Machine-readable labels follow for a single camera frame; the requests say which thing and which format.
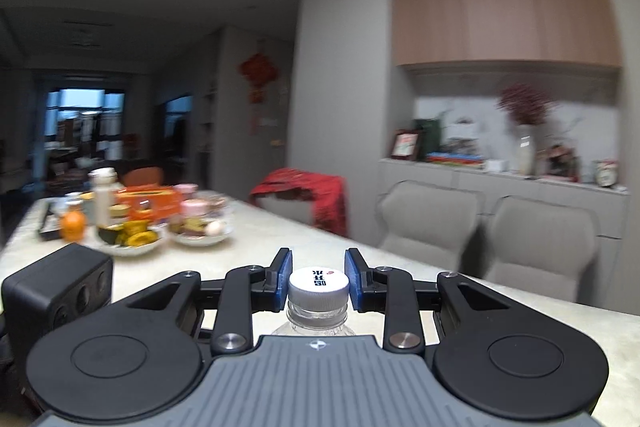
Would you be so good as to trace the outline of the orange fruit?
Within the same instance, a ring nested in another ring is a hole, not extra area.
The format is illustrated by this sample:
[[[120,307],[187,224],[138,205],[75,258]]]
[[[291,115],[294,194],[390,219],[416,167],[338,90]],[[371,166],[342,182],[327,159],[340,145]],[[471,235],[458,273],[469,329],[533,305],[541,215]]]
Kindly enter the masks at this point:
[[[81,210],[70,209],[60,219],[61,236],[68,243],[78,243],[85,236],[86,216]]]

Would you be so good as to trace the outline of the left grey dining chair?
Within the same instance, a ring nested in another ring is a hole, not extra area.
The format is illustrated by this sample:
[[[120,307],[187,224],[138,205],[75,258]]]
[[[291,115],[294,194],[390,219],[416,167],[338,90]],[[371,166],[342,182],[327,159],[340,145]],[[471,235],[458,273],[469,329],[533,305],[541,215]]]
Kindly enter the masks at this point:
[[[480,225],[484,196],[416,181],[394,184],[378,201],[380,248],[456,271]]]

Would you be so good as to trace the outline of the plate with egg and snacks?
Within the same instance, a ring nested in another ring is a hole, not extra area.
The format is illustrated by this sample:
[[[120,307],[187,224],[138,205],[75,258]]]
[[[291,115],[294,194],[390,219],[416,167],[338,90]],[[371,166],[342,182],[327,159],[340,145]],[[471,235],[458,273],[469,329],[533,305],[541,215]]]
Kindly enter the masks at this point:
[[[228,239],[232,226],[221,218],[175,216],[167,230],[170,238],[182,246],[204,248]]]

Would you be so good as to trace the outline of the dark green box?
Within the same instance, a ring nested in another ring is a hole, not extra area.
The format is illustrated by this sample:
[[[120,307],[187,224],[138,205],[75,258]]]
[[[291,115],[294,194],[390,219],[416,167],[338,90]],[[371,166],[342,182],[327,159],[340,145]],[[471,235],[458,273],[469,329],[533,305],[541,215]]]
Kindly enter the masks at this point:
[[[437,118],[415,119],[413,129],[419,133],[418,161],[427,161],[427,156],[440,151],[442,145],[442,126]]]

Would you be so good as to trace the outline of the clear plastic water bottle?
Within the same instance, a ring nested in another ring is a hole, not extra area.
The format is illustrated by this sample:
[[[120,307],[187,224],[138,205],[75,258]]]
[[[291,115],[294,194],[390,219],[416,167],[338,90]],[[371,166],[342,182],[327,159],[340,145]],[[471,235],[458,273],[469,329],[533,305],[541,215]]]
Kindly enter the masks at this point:
[[[346,325],[348,306],[329,311],[312,311],[294,305],[286,306],[286,322],[273,335],[280,336],[353,336],[355,332]]]

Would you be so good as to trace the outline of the right grey dining chair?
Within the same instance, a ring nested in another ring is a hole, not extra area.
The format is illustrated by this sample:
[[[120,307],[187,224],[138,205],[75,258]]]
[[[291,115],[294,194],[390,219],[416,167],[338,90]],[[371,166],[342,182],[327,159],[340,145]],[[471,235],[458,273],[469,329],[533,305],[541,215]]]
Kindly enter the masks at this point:
[[[598,253],[596,221],[583,209],[506,196],[486,230],[483,279],[574,303]]]

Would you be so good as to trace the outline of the red chinese knot decoration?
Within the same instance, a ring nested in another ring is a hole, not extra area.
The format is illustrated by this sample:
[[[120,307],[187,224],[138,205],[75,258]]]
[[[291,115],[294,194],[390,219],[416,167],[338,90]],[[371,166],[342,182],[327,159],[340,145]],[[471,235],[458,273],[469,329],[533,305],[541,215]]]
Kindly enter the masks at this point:
[[[266,98],[266,87],[280,77],[280,69],[262,52],[253,54],[241,63],[239,73],[250,85],[250,104],[262,104]]]

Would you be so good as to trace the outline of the pink lidded jar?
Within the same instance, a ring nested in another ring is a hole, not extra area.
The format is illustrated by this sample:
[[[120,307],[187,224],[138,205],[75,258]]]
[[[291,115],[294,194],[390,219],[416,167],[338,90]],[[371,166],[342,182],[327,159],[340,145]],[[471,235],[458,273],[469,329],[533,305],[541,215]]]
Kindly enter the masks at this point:
[[[202,198],[188,198],[180,202],[180,213],[185,218],[206,216],[209,212],[209,202]]]

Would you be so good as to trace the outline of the small alarm clock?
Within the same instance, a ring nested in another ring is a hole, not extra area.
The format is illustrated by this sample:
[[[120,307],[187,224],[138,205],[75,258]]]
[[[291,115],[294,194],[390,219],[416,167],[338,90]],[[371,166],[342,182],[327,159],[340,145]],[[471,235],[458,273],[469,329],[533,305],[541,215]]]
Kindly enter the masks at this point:
[[[618,183],[618,161],[613,159],[593,161],[593,179],[597,186],[614,187]]]

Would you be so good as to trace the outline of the white vase with red flowers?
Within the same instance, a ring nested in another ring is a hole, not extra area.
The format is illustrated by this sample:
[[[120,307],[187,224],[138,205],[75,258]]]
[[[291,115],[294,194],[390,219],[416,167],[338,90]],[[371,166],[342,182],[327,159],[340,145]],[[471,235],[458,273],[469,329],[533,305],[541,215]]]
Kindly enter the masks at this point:
[[[528,83],[513,83],[500,93],[498,107],[506,112],[518,134],[518,173],[533,176],[537,159],[535,130],[542,126],[552,109],[550,96]]]

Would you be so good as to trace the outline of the black phone stand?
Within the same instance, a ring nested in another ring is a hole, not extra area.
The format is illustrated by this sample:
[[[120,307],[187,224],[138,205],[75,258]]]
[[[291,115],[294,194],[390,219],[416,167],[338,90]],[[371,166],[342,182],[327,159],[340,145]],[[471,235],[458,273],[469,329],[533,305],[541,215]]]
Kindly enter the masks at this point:
[[[37,231],[40,239],[45,242],[62,239],[60,218],[55,211],[55,207],[55,202],[48,202],[46,212],[43,215],[40,227]]]

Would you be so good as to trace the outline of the white thermos bottle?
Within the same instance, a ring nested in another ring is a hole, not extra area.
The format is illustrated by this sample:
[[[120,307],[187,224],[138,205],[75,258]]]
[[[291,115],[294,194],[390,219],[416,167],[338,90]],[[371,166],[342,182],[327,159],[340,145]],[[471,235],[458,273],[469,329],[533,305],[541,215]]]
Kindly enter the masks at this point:
[[[89,173],[93,194],[93,220],[97,227],[111,224],[111,207],[115,204],[118,190],[117,173],[112,167],[94,169]]]

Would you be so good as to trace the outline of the chair with red cloth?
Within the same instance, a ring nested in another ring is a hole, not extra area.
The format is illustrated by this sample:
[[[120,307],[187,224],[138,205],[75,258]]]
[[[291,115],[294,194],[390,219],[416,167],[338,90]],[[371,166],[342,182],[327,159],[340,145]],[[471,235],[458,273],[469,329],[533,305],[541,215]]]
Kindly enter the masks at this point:
[[[266,199],[309,204],[312,227],[348,236],[347,184],[342,176],[280,168],[267,174],[248,196],[256,207]]]

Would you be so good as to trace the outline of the white bottle cap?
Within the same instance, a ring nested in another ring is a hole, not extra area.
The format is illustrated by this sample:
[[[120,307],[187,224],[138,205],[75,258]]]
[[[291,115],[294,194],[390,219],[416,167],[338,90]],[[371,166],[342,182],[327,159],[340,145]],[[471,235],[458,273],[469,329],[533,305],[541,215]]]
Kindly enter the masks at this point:
[[[288,278],[288,300],[309,311],[331,311],[345,306],[349,279],[330,268],[296,269]]]

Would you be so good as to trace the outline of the stack of colourful books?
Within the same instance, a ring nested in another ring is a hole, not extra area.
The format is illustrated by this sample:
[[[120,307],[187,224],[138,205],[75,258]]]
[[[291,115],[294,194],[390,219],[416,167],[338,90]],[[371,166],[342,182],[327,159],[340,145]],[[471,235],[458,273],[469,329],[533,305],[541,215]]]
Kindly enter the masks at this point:
[[[473,169],[483,168],[485,164],[485,159],[482,156],[444,152],[428,153],[425,156],[425,161],[437,165]]]

